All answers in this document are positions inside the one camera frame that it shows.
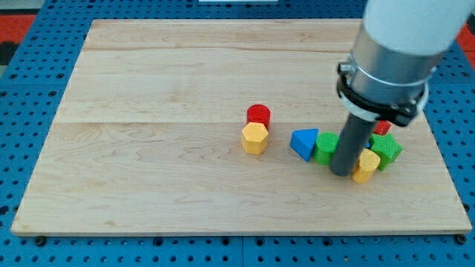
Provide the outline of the red block behind arm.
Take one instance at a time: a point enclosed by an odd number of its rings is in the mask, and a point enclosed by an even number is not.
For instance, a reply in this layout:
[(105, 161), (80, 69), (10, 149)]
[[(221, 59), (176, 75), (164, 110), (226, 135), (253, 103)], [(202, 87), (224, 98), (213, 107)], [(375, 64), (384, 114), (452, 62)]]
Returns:
[(373, 131), (373, 133), (384, 136), (389, 133), (391, 129), (392, 124), (386, 120), (380, 120), (376, 124), (376, 127)]

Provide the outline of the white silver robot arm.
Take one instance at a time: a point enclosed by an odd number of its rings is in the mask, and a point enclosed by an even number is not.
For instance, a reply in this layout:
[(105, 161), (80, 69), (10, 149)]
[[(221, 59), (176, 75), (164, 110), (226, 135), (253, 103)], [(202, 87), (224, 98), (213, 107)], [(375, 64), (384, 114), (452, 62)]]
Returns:
[(416, 98), (473, 9), (474, 0), (369, 0), (351, 88), (386, 105)]

